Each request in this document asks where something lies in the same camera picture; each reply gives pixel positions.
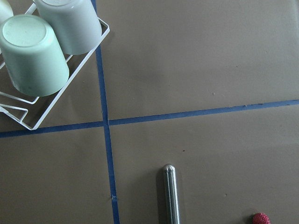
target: red ball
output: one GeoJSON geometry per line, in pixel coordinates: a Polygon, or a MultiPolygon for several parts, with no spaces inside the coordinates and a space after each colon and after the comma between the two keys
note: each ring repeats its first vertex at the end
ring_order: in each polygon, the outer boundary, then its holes
{"type": "Polygon", "coordinates": [[[252,224],[271,224],[271,222],[266,214],[257,213],[253,216],[252,224]]]}

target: white wire rack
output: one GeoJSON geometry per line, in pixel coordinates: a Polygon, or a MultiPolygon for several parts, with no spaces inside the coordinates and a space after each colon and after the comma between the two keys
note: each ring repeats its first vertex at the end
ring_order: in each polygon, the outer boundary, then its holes
{"type": "MultiPolygon", "coordinates": [[[[35,11],[36,11],[36,5],[32,4],[31,7],[27,10],[27,12],[25,14],[33,14],[35,11]]],[[[109,28],[109,25],[106,24],[100,18],[99,18],[99,21],[100,21],[102,27],[104,27],[103,33],[102,33],[102,36],[101,36],[101,40],[100,40],[100,43],[101,43],[103,41],[103,39],[107,36],[107,34],[110,32],[110,28],[109,28]]],[[[37,118],[37,122],[35,124],[33,124],[33,127],[31,127],[32,125],[29,126],[28,124],[26,124],[24,122],[24,119],[26,118],[26,116],[27,116],[27,114],[29,112],[29,110],[27,108],[25,108],[25,107],[18,107],[18,106],[13,106],[13,105],[6,105],[6,104],[1,104],[1,102],[0,102],[0,112],[6,114],[7,116],[9,116],[13,120],[15,120],[17,123],[19,123],[22,126],[24,126],[25,128],[27,128],[28,130],[36,130],[40,126],[40,124],[42,123],[42,121],[45,119],[45,117],[48,115],[48,113],[50,112],[50,110],[52,109],[52,107],[55,105],[55,103],[58,101],[58,99],[62,96],[62,94],[66,90],[66,88],[69,86],[69,84],[72,82],[72,80],[75,78],[75,76],[79,73],[79,71],[84,66],[84,64],[90,58],[90,56],[94,53],[94,51],[96,50],[97,47],[95,47],[94,49],[92,49],[91,51],[89,51],[87,53],[87,55],[82,59],[82,61],[80,62],[80,64],[76,67],[76,69],[70,75],[69,80],[67,81],[67,83],[65,84],[65,86],[56,94],[56,96],[53,98],[53,100],[50,102],[50,104],[42,112],[41,116],[37,118]],[[21,112],[21,115],[19,115],[17,117],[15,115],[13,115],[10,111],[8,111],[9,109],[19,111],[19,112],[21,112]]],[[[73,55],[69,55],[66,58],[66,62],[68,62],[72,57],[73,57],[73,55]]],[[[5,66],[5,62],[3,62],[0,65],[0,70],[4,66],[5,66]]],[[[1,91],[0,91],[0,96],[3,96],[5,98],[9,98],[9,99],[11,99],[13,101],[25,103],[27,105],[33,105],[33,104],[35,104],[38,101],[38,99],[39,99],[39,97],[36,97],[35,99],[27,100],[27,99],[16,97],[16,96],[13,96],[13,95],[1,92],[1,91]]]]}

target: mint green cup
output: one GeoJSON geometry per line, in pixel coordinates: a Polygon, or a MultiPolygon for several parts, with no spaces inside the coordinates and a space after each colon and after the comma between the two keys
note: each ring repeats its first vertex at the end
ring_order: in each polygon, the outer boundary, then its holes
{"type": "Polygon", "coordinates": [[[102,28],[90,0],[34,0],[39,15],[54,29],[61,49],[81,55],[100,44],[102,28]]]}
{"type": "Polygon", "coordinates": [[[69,68],[53,28],[34,15],[17,15],[0,26],[0,48],[14,87],[43,97],[59,91],[69,68]]]}

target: white cup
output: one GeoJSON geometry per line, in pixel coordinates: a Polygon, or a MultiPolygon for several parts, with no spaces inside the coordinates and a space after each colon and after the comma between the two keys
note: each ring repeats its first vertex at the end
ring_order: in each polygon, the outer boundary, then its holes
{"type": "Polygon", "coordinates": [[[0,24],[14,15],[8,1],[0,0],[0,24]]]}
{"type": "Polygon", "coordinates": [[[100,43],[102,28],[90,0],[34,0],[64,53],[81,55],[100,43]]]}

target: rounded metal end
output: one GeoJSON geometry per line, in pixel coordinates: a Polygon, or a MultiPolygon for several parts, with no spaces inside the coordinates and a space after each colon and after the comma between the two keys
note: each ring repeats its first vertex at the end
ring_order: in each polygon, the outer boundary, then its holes
{"type": "Polygon", "coordinates": [[[171,165],[171,164],[166,164],[166,165],[163,167],[163,170],[166,171],[166,172],[174,172],[176,169],[174,168],[173,165],[171,165]]]}

